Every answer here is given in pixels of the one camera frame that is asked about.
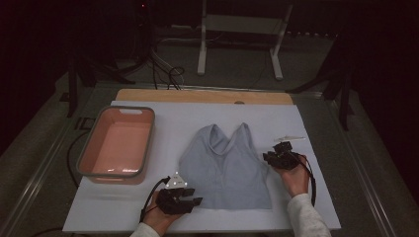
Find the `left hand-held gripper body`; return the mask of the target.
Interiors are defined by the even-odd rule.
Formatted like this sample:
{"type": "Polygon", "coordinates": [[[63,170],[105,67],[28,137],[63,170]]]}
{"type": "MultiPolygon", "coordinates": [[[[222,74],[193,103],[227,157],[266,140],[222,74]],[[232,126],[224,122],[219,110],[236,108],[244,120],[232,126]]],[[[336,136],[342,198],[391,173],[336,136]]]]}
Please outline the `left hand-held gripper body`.
{"type": "Polygon", "coordinates": [[[190,213],[193,209],[186,206],[191,197],[180,197],[182,189],[189,189],[188,183],[175,172],[159,191],[156,204],[166,214],[176,215],[190,213]]]}

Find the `black floor bracket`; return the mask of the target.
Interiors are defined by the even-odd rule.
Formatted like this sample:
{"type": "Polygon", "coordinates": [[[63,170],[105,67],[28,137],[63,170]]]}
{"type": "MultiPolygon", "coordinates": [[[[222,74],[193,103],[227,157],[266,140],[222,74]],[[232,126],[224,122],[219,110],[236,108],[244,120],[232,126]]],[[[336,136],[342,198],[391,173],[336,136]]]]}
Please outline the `black floor bracket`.
{"type": "Polygon", "coordinates": [[[80,117],[75,124],[75,129],[76,130],[90,130],[94,126],[94,123],[95,123],[94,118],[80,117]]]}

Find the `pink basin with grey rim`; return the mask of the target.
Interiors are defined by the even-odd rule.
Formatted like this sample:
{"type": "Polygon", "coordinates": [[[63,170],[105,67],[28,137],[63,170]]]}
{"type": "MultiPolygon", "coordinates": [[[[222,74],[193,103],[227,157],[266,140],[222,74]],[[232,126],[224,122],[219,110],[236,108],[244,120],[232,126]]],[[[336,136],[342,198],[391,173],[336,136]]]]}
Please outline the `pink basin with grey rim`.
{"type": "Polygon", "coordinates": [[[77,171],[98,184],[138,185],[145,179],[155,112],[148,107],[101,110],[77,162],[77,171]]]}

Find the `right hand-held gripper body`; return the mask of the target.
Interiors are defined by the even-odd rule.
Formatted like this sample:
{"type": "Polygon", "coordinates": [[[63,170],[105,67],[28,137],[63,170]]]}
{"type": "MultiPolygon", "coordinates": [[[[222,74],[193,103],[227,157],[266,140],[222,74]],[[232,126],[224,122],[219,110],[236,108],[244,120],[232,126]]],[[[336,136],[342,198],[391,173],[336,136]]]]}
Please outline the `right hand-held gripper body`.
{"type": "Polygon", "coordinates": [[[277,144],[280,142],[289,141],[291,143],[291,150],[290,151],[268,151],[268,152],[275,152],[276,159],[271,162],[267,162],[274,168],[285,169],[285,170],[292,170],[296,166],[300,164],[300,160],[298,158],[299,154],[293,152],[292,141],[295,140],[302,140],[302,137],[298,136],[284,136],[277,139],[277,144]]]}

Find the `black stand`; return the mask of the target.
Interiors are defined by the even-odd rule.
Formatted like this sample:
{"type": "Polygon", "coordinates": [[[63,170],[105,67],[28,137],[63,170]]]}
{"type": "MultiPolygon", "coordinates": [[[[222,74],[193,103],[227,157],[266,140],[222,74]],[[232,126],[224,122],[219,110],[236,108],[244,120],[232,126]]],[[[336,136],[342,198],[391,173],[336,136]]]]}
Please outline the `black stand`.
{"type": "Polygon", "coordinates": [[[107,74],[112,79],[122,84],[133,84],[133,81],[125,79],[123,76],[118,74],[101,63],[95,61],[93,58],[88,56],[85,52],[80,49],[73,49],[68,53],[68,113],[67,116],[71,118],[78,106],[78,93],[77,93],[77,67],[81,65],[81,60],[84,60],[84,65],[93,66],[95,69],[102,73],[107,74]]]}
{"type": "Polygon", "coordinates": [[[338,35],[317,75],[308,82],[287,90],[289,94],[299,94],[315,85],[326,82],[327,85],[322,92],[322,97],[324,100],[331,101],[340,96],[338,119],[345,130],[348,130],[347,116],[350,109],[351,76],[354,71],[354,52],[352,49],[347,49],[347,46],[347,39],[342,34],[338,35]]]}

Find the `person's right hand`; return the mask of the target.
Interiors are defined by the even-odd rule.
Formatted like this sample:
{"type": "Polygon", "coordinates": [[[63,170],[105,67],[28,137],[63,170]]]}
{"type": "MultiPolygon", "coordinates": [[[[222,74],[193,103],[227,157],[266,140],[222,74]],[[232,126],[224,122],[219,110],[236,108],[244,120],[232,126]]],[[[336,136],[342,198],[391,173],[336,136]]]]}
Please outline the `person's right hand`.
{"type": "Polygon", "coordinates": [[[305,170],[306,158],[303,155],[299,155],[298,158],[300,164],[292,170],[275,168],[292,198],[308,193],[309,174],[305,170]]]}

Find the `white metal stand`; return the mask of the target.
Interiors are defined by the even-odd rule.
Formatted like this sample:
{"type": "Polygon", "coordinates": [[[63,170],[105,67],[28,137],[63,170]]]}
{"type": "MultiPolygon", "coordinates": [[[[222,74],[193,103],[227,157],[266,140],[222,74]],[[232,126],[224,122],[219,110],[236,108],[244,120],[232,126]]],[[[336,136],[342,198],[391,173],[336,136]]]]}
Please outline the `white metal stand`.
{"type": "Polygon", "coordinates": [[[277,42],[270,48],[270,57],[275,78],[277,80],[284,79],[278,54],[293,10],[292,4],[288,4],[284,15],[277,19],[208,14],[207,6],[208,0],[202,0],[201,46],[197,69],[199,75],[206,74],[207,31],[216,31],[223,33],[276,35],[277,42]]]}

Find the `light blue tank top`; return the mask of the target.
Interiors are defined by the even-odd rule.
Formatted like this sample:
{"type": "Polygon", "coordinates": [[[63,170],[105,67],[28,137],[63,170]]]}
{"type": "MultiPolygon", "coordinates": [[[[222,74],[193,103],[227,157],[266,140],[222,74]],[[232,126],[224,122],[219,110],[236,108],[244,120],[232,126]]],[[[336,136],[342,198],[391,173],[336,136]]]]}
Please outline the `light blue tank top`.
{"type": "Polygon", "coordinates": [[[215,124],[201,128],[180,158],[179,172],[209,209],[270,209],[268,167],[258,157],[250,128],[226,136],[215,124]]]}

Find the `white table cover sheet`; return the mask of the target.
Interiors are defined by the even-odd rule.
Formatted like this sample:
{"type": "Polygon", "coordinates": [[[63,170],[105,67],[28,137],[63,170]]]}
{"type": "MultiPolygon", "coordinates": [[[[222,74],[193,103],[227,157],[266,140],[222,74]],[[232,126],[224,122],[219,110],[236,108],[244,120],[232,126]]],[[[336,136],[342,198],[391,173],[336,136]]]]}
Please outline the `white table cover sheet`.
{"type": "MultiPolygon", "coordinates": [[[[315,208],[327,226],[341,227],[331,196],[295,105],[234,105],[113,101],[114,106],[149,107],[155,111],[155,130],[145,180],[137,185],[95,184],[84,178],[75,195],[63,230],[76,233],[130,232],[152,187],[178,171],[179,158],[202,127],[217,124],[226,135],[242,123],[250,127],[258,153],[270,150],[278,139],[292,136],[293,150],[307,156],[316,180],[315,208]]],[[[267,178],[272,207],[268,210],[195,208],[171,225],[171,233],[269,232],[291,227],[289,196],[277,173],[267,178]]]]}

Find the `person's left hand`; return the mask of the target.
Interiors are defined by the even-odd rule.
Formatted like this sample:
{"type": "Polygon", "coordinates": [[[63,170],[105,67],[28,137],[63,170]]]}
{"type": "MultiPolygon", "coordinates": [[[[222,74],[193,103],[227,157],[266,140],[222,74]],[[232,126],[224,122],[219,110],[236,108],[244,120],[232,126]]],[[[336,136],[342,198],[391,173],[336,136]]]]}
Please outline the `person's left hand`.
{"type": "Polygon", "coordinates": [[[164,213],[156,204],[158,192],[152,195],[151,203],[148,205],[143,218],[143,223],[150,226],[154,231],[162,237],[168,228],[181,217],[181,214],[170,215],[164,213]]]}

